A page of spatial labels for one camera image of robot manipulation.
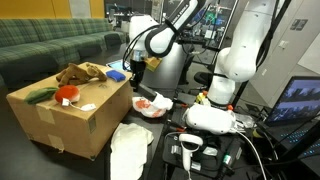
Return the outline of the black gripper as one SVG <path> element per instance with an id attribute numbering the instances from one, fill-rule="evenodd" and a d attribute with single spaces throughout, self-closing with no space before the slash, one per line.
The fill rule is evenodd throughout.
<path id="1" fill-rule="evenodd" d="M 130 85 L 133 88 L 137 88 L 138 85 L 141 83 L 145 68 L 146 68 L 146 63 L 144 61 L 130 60 L 130 69 L 132 71 L 132 76 L 130 78 Z"/>

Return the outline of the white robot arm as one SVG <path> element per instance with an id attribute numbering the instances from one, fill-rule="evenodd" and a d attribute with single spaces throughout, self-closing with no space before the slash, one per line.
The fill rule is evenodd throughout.
<path id="1" fill-rule="evenodd" d="M 163 23 L 149 15 L 135 15 L 130 20 L 130 84 L 136 91 L 146 91 L 153 100 L 155 91 L 141 83 L 148 57 L 163 58 L 192 18 L 207 7 L 211 0 L 182 0 Z M 237 82 L 250 80 L 258 69 L 257 61 L 268 52 L 277 29 L 291 0 L 249 0 L 233 31 L 231 45 L 218 52 L 213 78 L 207 97 L 218 106 L 230 102 Z"/>

